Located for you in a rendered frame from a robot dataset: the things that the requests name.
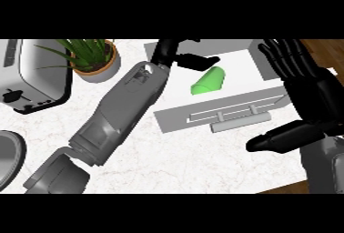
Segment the white toaster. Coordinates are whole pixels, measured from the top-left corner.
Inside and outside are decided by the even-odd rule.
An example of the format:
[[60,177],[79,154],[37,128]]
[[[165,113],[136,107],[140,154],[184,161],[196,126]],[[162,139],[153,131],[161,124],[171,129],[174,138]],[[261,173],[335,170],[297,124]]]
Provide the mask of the white toaster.
[[26,115],[66,103],[72,69],[68,50],[53,39],[0,39],[0,103]]

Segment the potted green plant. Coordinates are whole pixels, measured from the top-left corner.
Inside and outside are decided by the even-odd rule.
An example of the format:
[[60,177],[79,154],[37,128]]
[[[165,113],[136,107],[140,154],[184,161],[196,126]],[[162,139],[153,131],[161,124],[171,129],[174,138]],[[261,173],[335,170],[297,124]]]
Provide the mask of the potted green plant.
[[96,84],[106,82],[121,67],[121,56],[113,41],[108,39],[56,39],[56,42],[69,54],[63,54],[46,46],[37,47],[66,59],[66,68],[74,70],[85,82]]

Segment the white open drawer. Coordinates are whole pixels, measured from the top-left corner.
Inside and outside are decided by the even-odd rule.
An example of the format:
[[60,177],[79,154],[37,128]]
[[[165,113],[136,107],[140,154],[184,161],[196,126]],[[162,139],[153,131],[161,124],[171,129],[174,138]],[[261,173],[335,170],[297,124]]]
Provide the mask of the white open drawer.
[[184,42],[180,54],[218,61],[202,71],[171,68],[168,84],[155,117],[159,129],[170,133],[208,125],[220,132],[271,119],[270,111],[289,103],[282,81],[258,50],[260,39],[204,39]]

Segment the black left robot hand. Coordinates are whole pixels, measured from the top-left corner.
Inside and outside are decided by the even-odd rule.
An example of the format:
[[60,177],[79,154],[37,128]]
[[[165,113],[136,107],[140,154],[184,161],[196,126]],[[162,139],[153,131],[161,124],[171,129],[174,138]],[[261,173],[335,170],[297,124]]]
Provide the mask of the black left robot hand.
[[171,67],[175,63],[183,68],[205,71],[220,61],[220,58],[217,56],[204,57],[193,54],[178,54],[177,48],[181,42],[183,39],[159,39],[150,62],[165,67]]

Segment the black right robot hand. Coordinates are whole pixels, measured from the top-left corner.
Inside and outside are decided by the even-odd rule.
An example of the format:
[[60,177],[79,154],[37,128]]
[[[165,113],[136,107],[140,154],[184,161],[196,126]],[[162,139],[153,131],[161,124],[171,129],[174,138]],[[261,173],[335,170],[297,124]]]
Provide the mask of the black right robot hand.
[[246,142],[248,152],[273,151],[283,154],[326,136],[344,135],[344,86],[330,71],[316,64],[301,41],[286,40],[307,70],[304,79],[283,81],[301,119],[251,138]]

